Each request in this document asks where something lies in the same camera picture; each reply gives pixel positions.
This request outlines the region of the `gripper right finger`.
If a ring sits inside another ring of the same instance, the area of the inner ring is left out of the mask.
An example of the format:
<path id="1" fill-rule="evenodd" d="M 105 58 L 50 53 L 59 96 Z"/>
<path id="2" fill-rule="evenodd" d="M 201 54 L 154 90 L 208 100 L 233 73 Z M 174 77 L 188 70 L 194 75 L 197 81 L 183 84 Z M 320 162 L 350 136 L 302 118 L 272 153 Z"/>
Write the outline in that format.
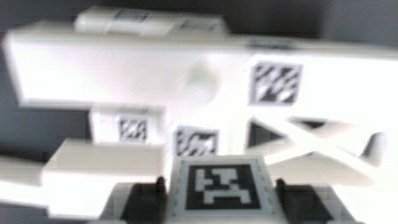
<path id="1" fill-rule="evenodd" d="M 327 224 L 332 216 L 314 188 L 309 185 L 290 185 L 282 179 L 277 179 L 275 193 L 288 224 Z"/>

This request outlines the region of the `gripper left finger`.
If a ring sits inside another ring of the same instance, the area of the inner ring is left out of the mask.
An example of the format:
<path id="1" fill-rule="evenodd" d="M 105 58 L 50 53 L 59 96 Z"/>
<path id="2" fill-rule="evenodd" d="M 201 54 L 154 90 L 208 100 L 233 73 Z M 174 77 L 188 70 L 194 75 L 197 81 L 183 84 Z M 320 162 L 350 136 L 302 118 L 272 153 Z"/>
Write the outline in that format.
<path id="1" fill-rule="evenodd" d="M 126 224 L 163 224 L 167 202 L 165 178 L 133 185 L 121 218 Z"/>

